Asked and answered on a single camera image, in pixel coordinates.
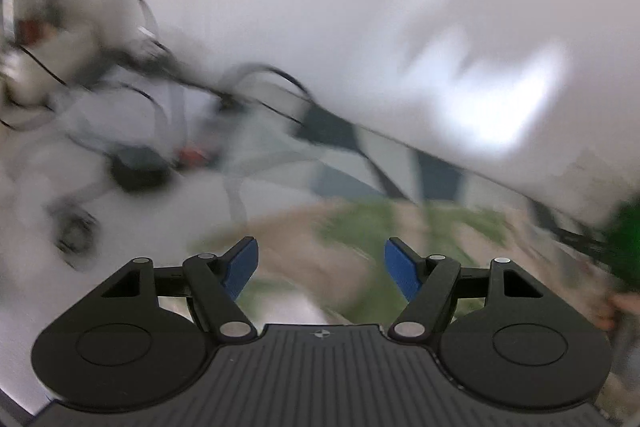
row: ribbed grip surface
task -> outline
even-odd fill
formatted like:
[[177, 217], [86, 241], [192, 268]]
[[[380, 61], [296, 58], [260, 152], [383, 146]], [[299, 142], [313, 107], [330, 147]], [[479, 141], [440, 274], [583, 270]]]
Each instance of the ribbed grip surface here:
[[422, 347], [376, 326], [269, 326], [219, 350], [187, 391], [160, 405], [99, 415], [54, 403], [33, 427], [607, 427], [591, 405], [517, 413], [460, 391]]

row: human hand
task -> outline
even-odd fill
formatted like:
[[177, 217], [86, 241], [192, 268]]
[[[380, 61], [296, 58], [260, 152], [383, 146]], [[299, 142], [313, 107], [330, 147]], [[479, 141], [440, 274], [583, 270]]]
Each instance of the human hand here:
[[616, 327], [614, 315], [616, 311], [622, 311], [638, 315], [640, 317], [640, 294], [638, 293], [617, 293], [607, 299], [607, 301], [596, 311], [595, 325], [604, 331], [610, 331]]

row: blue finger pad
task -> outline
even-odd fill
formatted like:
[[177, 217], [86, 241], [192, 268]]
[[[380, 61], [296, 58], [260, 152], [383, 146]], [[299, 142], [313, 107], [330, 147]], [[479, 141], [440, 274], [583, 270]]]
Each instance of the blue finger pad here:
[[408, 301], [414, 299], [422, 285], [417, 269], [414, 262], [392, 241], [385, 244], [385, 266], [404, 298]]
[[247, 284], [249, 278], [258, 267], [258, 242], [254, 239], [240, 250], [226, 269], [226, 276], [222, 281], [226, 293], [236, 300]]

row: white wall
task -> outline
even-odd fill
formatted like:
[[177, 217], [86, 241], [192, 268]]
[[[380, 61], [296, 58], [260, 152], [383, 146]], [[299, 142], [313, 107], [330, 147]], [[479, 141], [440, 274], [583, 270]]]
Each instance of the white wall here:
[[581, 151], [640, 180], [638, 0], [148, 1], [201, 80], [272, 62], [329, 110], [574, 213], [553, 176]]

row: circular mount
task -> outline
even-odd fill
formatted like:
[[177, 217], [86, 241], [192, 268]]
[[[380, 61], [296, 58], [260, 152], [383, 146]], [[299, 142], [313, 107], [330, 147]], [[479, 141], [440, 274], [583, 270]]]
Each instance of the circular mount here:
[[556, 296], [488, 301], [442, 334], [438, 354], [468, 391], [502, 407], [554, 409], [597, 395], [606, 336]]
[[198, 374], [207, 347], [193, 323], [161, 308], [137, 309], [132, 299], [105, 300], [109, 306], [62, 315], [34, 343], [31, 365], [57, 399], [133, 409], [171, 396]]

